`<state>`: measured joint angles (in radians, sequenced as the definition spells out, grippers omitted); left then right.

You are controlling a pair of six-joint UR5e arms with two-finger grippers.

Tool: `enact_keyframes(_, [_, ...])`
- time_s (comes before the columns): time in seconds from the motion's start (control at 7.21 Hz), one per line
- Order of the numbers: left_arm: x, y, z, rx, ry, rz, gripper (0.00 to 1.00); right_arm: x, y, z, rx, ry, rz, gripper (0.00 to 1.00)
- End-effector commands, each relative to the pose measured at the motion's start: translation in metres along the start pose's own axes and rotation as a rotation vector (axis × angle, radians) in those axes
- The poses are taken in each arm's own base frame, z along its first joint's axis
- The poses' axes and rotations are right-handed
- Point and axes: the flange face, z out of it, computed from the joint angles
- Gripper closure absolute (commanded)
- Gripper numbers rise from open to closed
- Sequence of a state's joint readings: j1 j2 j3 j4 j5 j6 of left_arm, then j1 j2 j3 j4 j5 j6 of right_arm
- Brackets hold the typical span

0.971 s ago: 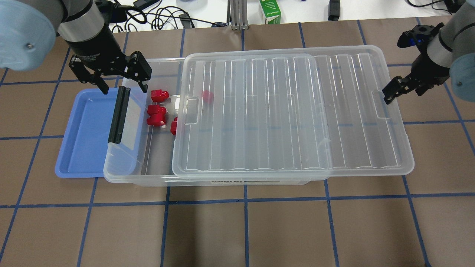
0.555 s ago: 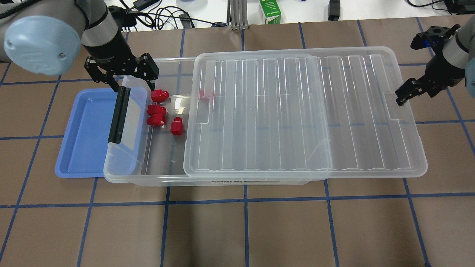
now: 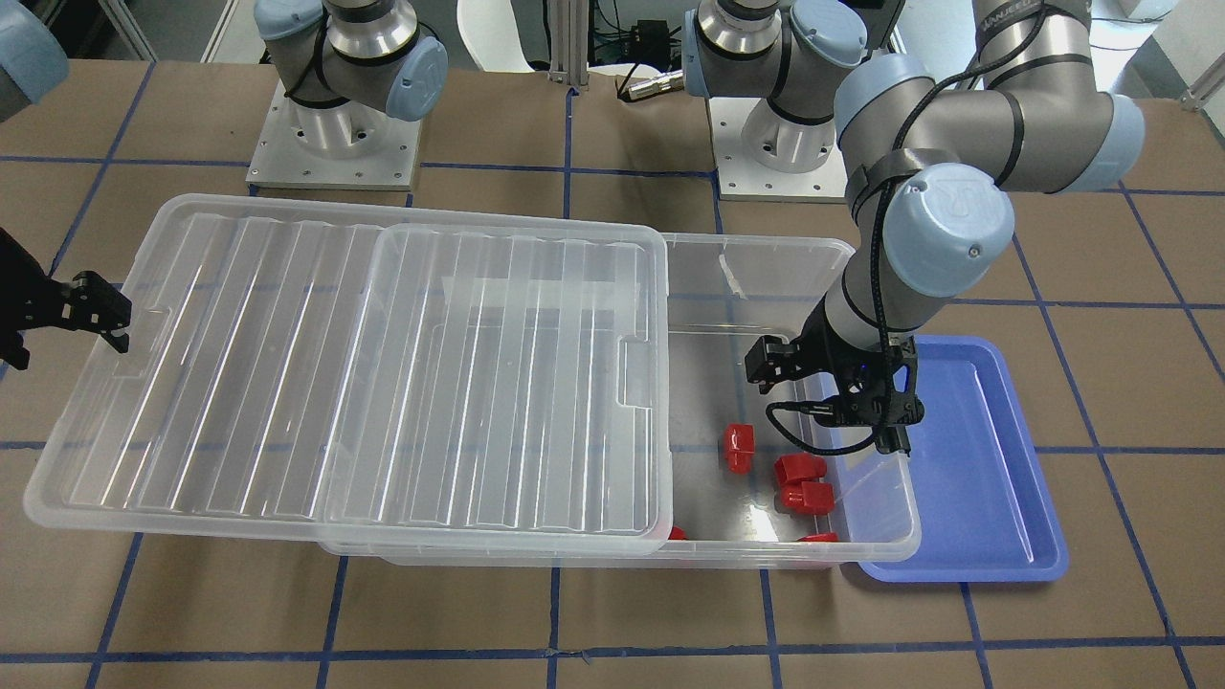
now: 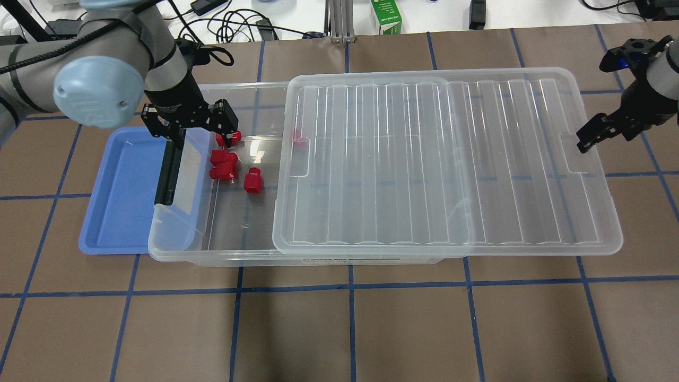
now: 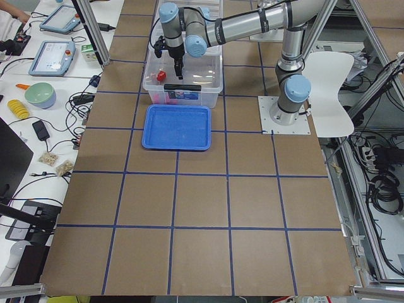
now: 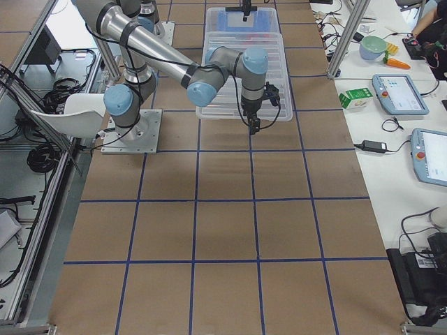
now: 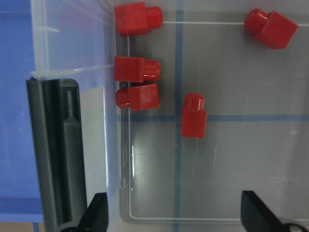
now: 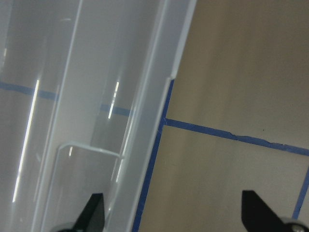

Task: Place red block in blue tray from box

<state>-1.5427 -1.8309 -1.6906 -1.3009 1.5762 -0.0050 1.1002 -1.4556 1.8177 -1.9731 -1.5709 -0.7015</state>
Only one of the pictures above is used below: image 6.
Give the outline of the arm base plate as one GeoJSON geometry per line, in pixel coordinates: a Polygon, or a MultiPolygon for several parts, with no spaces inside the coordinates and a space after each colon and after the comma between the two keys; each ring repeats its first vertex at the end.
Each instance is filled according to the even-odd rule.
{"type": "Polygon", "coordinates": [[[104,136],[102,154],[155,154],[158,149],[162,110],[140,110],[139,122],[124,137],[126,129],[116,127],[112,117],[107,128],[115,128],[104,136]]]}
{"type": "Polygon", "coordinates": [[[154,26],[155,35],[166,44],[172,45],[175,31],[175,23],[172,21],[159,21],[154,26]]]}

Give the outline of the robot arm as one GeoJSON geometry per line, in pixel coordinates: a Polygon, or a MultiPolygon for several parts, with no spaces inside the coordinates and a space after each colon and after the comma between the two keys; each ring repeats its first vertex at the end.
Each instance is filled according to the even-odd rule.
{"type": "MultiPolygon", "coordinates": [[[[149,18],[153,23],[159,22],[159,13],[156,1],[119,1],[115,2],[122,10],[123,13],[130,17],[135,18],[142,16],[149,18]]],[[[246,22],[252,12],[258,10],[257,6],[253,6],[250,0],[242,1],[241,6],[225,7],[226,12],[242,13],[242,21],[246,22]]]]}
{"type": "Polygon", "coordinates": [[[143,24],[141,1],[76,1],[75,6],[95,37],[118,44],[130,53],[129,68],[135,73],[140,72],[136,60],[141,59],[144,65],[177,80],[197,107],[209,105],[229,77],[239,78],[240,118],[250,134],[262,130],[257,112],[263,101],[271,98],[266,81],[268,54],[263,48],[249,47],[241,52],[218,46],[208,51],[205,64],[200,65],[143,24]]]}

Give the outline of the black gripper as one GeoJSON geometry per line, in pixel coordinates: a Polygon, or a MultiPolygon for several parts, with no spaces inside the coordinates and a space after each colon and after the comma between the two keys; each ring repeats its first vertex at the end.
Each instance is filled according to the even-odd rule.
{"type": "Polygon", "coordinates": [[[261,129],[261,120],[257,116],[257,112],[262,106],[262,100],[249,100],[242,98],[243,115],[247,117],[247,124],[249,127],[249,134],[255,135],[261,129]]]}
{"type": "MultiPolygon", "coordinates": [[[[252,4],[251,4],[251,0],[242,0],[242,5],[241,5],[241,7],[243,7],[243,8],[246,9],[246,10],[248,10],[248,9],[250,9],[251,6],[252,6],[252,4]]],[[[247,20],[248,20],[248,17],[250,16],[250,13],[249,13],[249,15],[245,15],[245,14],[248,14],[248,12],[247,12],[247,11],[244,11],[244,12],[243,12],[243,17],[242,17],[242,20],[243,20],[243,21],[247,21],[247,20]]]]}

